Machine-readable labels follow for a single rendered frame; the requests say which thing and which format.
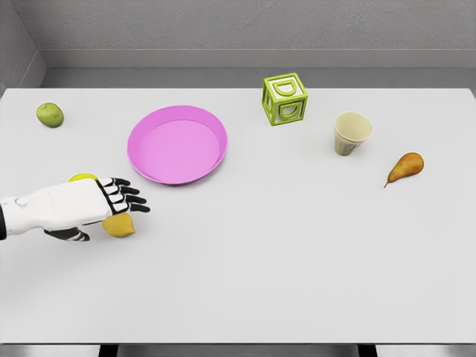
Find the beige ribbed cup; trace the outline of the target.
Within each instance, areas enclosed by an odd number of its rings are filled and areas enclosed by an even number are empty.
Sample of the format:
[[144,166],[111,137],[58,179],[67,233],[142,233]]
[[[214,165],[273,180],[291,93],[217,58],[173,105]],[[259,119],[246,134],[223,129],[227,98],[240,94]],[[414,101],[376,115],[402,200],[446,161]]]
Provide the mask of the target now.
[[343,112],[334,122],[335,152],[350,155],[373,134],[371,121],[358,112]]

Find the pink round plate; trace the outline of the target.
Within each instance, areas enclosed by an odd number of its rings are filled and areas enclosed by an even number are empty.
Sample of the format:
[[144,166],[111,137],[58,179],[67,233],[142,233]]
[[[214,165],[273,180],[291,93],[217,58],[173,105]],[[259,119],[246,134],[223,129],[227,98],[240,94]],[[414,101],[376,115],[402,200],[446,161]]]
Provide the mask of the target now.
[[142,118],[127,141],[130,164],[162,184],[187,184],[213,171],[228,148],[220,119],[196,106],[168,106]]

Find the green letter block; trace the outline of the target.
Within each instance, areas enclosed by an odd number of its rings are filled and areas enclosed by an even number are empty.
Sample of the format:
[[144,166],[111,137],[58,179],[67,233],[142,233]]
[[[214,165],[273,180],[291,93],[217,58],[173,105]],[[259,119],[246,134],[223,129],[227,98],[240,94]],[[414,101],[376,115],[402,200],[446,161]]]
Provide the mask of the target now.
[[261,103],[272,126],[303,120],[308,97],[297,73],[263,80]]

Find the brown pear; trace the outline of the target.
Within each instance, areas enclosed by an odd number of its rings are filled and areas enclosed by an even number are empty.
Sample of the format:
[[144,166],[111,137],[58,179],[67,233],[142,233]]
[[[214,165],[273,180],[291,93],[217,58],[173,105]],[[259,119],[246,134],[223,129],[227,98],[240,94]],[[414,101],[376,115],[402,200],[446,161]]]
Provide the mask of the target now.
[[420,173],[424,166],[424,159],[419,153],[409,152],[404,154],[389,172],[387,176],[387,182],[384,187],[387,187],[388,184],[394,183],[395,181],[405,177]]

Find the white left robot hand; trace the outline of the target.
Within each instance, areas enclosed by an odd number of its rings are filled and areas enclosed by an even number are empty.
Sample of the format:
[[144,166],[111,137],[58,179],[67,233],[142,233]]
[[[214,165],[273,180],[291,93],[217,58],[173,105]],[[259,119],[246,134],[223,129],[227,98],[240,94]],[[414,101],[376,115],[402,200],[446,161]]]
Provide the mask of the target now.
[[47,202],[42,205],[41,228],[49,236],[70,242],[88,242],[80,230],[120,213],[148,213],[140,191],[121,178],[85,178],[40,190]]

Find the yellow lemon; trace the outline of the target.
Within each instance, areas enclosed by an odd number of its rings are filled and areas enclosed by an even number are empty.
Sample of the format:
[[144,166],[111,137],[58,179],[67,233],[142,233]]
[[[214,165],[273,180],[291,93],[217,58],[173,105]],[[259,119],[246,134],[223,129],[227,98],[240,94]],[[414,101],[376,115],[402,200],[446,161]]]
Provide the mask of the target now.
[[101,225],[111,237],[126,237],[135,232],[132,217],[127,212],[109,216],[101,222]]

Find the green apple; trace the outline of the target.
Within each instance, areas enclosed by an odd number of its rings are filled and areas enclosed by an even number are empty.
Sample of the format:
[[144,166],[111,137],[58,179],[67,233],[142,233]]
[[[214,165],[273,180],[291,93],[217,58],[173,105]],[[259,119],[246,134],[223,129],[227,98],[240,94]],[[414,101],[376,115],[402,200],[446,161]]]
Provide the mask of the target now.
[[36,109],[38,120],[45,126],[57,128],[64,121],[64,114],[60,107],[55,103],[43,103]]

